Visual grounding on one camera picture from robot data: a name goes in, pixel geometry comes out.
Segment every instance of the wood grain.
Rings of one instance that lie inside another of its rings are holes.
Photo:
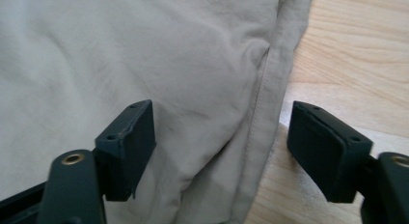
[[[361,223],[354,204],[327,203],[286,149],[292,102],[323,107],[374,142],[409,154],[409,0],[313,0],[280,128],[246,223]]]

